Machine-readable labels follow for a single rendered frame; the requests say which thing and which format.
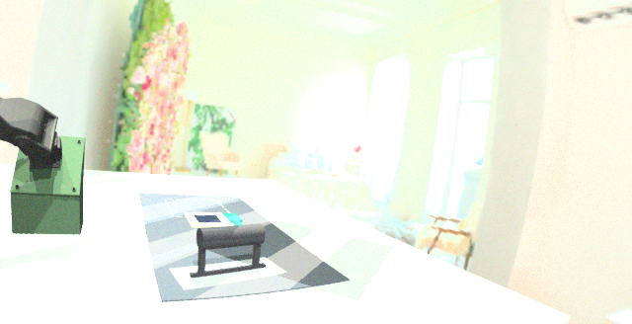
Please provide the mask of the white square tile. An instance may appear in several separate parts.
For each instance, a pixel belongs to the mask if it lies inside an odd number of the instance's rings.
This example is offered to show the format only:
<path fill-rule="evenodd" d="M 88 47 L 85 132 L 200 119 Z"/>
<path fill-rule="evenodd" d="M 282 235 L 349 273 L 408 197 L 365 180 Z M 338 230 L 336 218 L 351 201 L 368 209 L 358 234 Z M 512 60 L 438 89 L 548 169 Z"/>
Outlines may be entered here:
<path fill-rule="evenodd" d="M 233 225 L 222 213 L 218 212 L 185 212 L 185 216 L 192 228 Z"/>

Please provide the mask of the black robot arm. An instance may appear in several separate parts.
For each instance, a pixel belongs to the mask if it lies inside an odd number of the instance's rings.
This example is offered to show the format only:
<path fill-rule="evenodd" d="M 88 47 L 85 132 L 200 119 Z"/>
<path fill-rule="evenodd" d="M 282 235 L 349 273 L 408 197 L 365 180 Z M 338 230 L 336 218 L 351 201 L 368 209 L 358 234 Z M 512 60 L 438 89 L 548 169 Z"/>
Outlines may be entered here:
<path fill-rule="evenodd" d="M 62 143 L 55 131 L 57 121 L 55 114 L 36 102 L 0 97 L 0 140 L 28 156 L 30 169 L 59 168 Z"/>

